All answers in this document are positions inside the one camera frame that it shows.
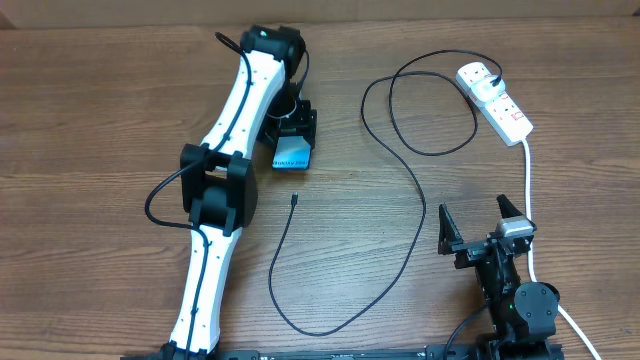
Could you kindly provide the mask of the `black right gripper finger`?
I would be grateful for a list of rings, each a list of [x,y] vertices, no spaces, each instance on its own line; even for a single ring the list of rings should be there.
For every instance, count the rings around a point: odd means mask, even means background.
[[[445,204],[439,205],[439,223],[438,253],[453,254],[463,244],[463,238]]]
[[[523,215],[523,213],[514,206],[505,194],[499,195],[496,200],[503,219],[520,217]]]

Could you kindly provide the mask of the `blue Galaxy smartphone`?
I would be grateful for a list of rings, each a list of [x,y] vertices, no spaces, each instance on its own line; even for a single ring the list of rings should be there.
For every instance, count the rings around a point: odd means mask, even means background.
[[[272,168],[279,171],[305,171],[310,165],[311,151],[311,145],[303,136],[280,137]]]

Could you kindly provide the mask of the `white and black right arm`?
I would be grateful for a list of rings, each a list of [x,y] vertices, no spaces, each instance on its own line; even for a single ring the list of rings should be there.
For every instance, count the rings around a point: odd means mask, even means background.
[[[444,359],[562,359],[555,319],[560,294],[545,282],[523,282],[514,259],[532,249],[537,226],[504,195],[497,197],[501,219],[484,240],[466,242],[445,204],[439,206],[440,255],[455,256],[457,269],[473,268],[485,304],[451,334],[442,350]],[[493,331],[481,334],[473,345],[455,347],[453,341],[483,311],[491,317]]]

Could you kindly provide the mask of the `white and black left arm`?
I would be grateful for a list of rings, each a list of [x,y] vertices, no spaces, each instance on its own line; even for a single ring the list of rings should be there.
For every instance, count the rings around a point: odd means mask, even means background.
[[[303,83],[292,79],[309,61],[300,31],[254,25],[239,42],[216,37],[240,64],[214,127],[183,147],[180,168],[169,177],[181,181],[191,255],[179,316],[158,359],[209,359],[216,352],[232,254],[257,207],[256,143],[273,149],[272,167],[280,171],[307,170],[315,147],[317,112],[301,97]]]

